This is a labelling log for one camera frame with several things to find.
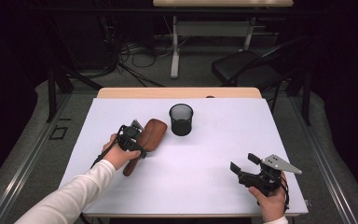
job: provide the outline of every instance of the hand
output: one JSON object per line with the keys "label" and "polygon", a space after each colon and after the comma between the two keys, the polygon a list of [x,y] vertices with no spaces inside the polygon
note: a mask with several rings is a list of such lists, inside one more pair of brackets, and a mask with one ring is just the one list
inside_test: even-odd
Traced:
{"label": "hand", "polygon": [[[116,134],[110,136],[110,141],[103,145],[103,152],[109,148],[115,140]],[[110,151],[103,157],[104,160],[110,161],[116,170],[120,169],[128,160],[135,159],[141,155],[141,151],[123,151],[118,144],[114,144]]]}
{"label": "hand", "polygon": [[[286,180],[286,176],[284,172],[281,174],[281,178]],[[268,197],[266,197],[260,190],[255,187],[250,187],[249,192],[255,196],[258,203],[260,204],[261,213],[263,216],[263,220],[265,222],[274,221],[278,218],[283,217],[284,215],[284,200],[285,193],[282,187],[275,189],[270,193]]]}

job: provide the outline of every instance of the black mesh cup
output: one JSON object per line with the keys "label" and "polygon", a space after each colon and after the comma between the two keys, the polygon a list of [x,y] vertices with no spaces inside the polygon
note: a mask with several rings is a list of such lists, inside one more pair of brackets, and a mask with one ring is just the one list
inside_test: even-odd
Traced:
{"label": "black mesh cup", "polygon": [[191,132],[193,109],[189,105],[178,104],[170,109],[171,129],[178,136],[185,136]]}

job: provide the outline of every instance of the black chair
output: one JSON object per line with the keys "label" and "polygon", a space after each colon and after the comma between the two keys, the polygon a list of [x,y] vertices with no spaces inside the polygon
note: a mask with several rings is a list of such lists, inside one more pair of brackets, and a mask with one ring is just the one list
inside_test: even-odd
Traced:
{"label": "black chair", "polygon": [[282,82],[303,68],[303,64],[298,63],[288,69],[286,59],[305,48],[309,42],[310,37],[304,35],[275,46],[261,56],[244,50],[213,62],[212,71],[223,82],[222,86],[256,87],[260,91],[275,87],[273,98],[268,100],[272,100],[270,110],[273,113]]}

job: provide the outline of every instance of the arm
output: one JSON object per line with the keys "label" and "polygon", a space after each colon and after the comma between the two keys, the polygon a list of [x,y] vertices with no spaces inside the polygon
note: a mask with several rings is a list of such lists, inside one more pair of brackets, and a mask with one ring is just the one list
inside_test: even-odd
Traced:
{"label": "arm", "polygon": [[[115,138],[103,146],[107,149]],[[49,194],[31,208],[16,223],[73,223],[81,211],[98,198],[109,186],[116,170],[127,160],[140,155],[140,151],[123,151],[118,144],[83,175],[78,175],[62,188]]]}
{"label": "arm", "polygon": [[[281,178],[286,179],[284,172],[282,172]],[[249,192],[251,192],[259,202],[265,224],[288,223],[284,216],[284,200],[286,195],[283,188],[277,188],[268,197],[255,187],[250,187]]]}

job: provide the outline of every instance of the white sleeve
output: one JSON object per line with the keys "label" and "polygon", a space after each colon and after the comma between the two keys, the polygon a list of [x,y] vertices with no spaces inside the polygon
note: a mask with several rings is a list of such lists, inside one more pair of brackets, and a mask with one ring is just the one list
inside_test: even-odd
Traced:
{"label": "white sleeve", "polygon": [[276,219],[274,221],[266,222],[264,224],[288,224],[286,217],[281,217],[279,219]]}
{"label": "white sleeve", "polygon": [[49,194],[16,223],[74,223],[83,209],[106,190],[116,173],[106,160]]}

